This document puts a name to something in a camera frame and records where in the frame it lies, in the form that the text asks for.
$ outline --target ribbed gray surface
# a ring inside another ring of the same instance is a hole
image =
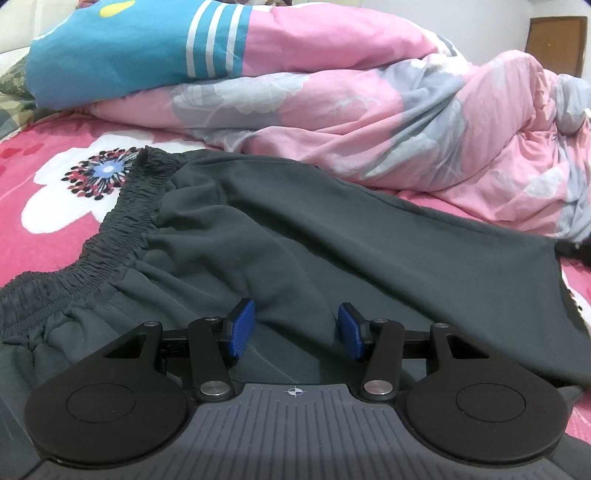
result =
[[[454,463],[410,435],[388,406],[345,385],[247,385],[201,406],[178,439],[121,468],[77,471],[44,463],[30,480],[572,480],[541,460],[511,469]]]

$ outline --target white wall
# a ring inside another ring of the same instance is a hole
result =
[[[584,0],[532,0],[532,17],[591,16],[591,7]],[[591,83],[591,19],[588,23],[587,55],[583,66],[583,78]]]
[[[28,47],[67,18],[78,0],[8,0],[0,9],[0,53]]]
[[[361,6],[408,18],[449,38],[478,65],[506,50],[524,50],[532,16],[527,0],[361,0]]]

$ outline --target crosshair symbol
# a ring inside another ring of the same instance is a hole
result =
[[[295,385],[293,386],[293,388],[290,388],[289,390],[284,390],[284,392],[289,393],[289,395],[292,395],[293,397],[297,397],[298,395],[306,393],[305,390],[302,390],[301,388],[298,388]]]

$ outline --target blue rubber pad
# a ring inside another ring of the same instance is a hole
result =
[[[365,344],[361,339],[360,328],[343,305],[339,306],[337,326],[349,356],[354,360],[361,360],[365,356]]]
[[[233,358],[240,358],[255,327],[255,303],[250,300],[238,314],[228,343],[228,352]]]

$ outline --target wooden door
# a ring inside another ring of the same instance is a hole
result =
[[[542,66],[573,77],[583,74],[587,17],[532,18],[525,51]]]

